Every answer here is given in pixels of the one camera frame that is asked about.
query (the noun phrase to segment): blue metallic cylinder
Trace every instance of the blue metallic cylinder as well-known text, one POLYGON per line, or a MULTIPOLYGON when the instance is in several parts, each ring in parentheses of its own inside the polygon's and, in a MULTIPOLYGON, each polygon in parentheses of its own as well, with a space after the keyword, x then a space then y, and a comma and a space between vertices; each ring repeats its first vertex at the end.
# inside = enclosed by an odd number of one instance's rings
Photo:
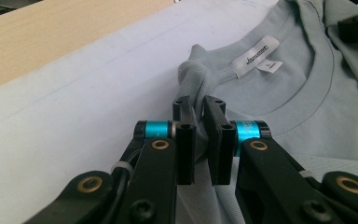
POLYGON ((257 123, 253 120, 235 120, 237 125, 237 136, 238 136, 238 147, 235 154, 236 157, 239 157, 241 154, 241 145, 242 142, 246 139, 253 137, 260 137, 260 130, 257 123))
POLYGON ((169 125, 167 120, 148 120, 145 128, 145 138, 168 137, 169 125))

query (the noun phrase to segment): neckline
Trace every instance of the neckline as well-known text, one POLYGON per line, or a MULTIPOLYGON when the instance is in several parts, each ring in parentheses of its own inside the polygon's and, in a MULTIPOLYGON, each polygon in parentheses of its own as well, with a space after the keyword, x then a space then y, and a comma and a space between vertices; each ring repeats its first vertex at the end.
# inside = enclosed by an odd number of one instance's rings
MULTIPOLYGON (((268 124, 275 137, 288 134, 317 111, 330 90, 334 71, 333 52, 327 37, 324 35, 324 25, 321 22, 322 18, 320 18, 317 5, 314 5, 311 1, 296 3, 297 6, 295 6, 295 3, 280 1, 266 19, 246 37, 221 49, 205 51, 206 57, 204 59, 210 63, 213 61, 211 60, 212 54, 225 55, 225 52, 236 51, 236 49, 244 53, 241 49, 245 46, 253 46, 265 35, 273 34, 272 36, 278 40, 284 40, 285 33, 282 32, 282 28, 286 20, 282 20, 282 18, 293 16, 292 13, 296 10, 294 7, 299 8, 299 17, 303 29, 314 50, 313 65, 302 88, 285 104, 264 115, 248 115, 233 111, 229 108, 229 105, 227 106, 227 116, 231 119, 262 119, 268 124)), ((216 86, 237 78, 230 66, 219 70, 218 73, 218 76, 215 77, 218 79, 216 86)))

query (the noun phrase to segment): size tag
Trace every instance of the size tag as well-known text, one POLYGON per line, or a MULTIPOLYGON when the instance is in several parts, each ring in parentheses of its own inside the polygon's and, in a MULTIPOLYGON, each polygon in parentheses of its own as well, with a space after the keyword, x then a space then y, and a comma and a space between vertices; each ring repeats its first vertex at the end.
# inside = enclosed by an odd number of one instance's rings
POLYGON ((267 56, 272 53, 278 46, 279 41, 272 36, 264 36, 254 47, 246 51, 240 57, 231 62, 231 66, 237 73, 237 77, 241 77, 258 66, 267 56))
POLYGON ((278 70, 278 68, 281 67, 282 64, 283 64, 283 62, 274 62, 274 61, 265 59, 263 62, 261 62, 257 66, 257 68, 261 71, 265 71, 265 72, 274 74, 274 72, 276 70, 278 70))

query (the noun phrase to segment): gray cable tie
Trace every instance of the gray cable tie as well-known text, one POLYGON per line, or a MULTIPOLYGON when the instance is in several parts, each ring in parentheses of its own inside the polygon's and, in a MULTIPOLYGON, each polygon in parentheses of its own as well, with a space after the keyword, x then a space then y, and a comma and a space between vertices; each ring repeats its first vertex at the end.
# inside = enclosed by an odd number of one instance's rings
POLYGON ((113 171, 114 171, 115 168, 117 168, 117 167, 124 168, 124 169, 128 170, 129 173, 130 173, 130 176, 132 176, 133 168, 132 168, 132 166, 131 166, 129 163, 127 163, 126 161, 118 161, 118 162, 116 162, 116 164, 112 166, 112 169, 110 170, 110 173, 113 173, 113 171))
POLYGON ((300 171, 298 172, 300 175, 302 175, 302 177, 304 178, 308 178, 308 177, 312 177, 314 179, 316 179, 316 176, 315 174, 312 172, 312 171, 309 171, 309 170, 303 170, 303 171, 300 171))

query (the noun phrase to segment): gray fabric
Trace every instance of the gray fabric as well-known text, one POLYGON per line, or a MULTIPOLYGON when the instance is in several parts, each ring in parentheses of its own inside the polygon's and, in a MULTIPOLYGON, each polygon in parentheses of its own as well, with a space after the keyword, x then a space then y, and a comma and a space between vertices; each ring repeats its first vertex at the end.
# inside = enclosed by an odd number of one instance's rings
POLYGON ((274 139, 319 176, 330 168, 358 174, 358 44, 337 37, 337 20, 353 14, 358 7, 347 0, 280 1, 242 40, 215 50, 193 47, 179 67, 177 97, 190 95, 199 123, 196 185, 179 187, 194 223, 243 223, 234 196, 238 160, 230 186, 211 186, 203 157, 205 95, 226 101, 228 119, 264 120, 274 139), (283 65, 274 74, 254 68, 237 78, 230 62, 266 35, 281 43, 267 59, 283 65))

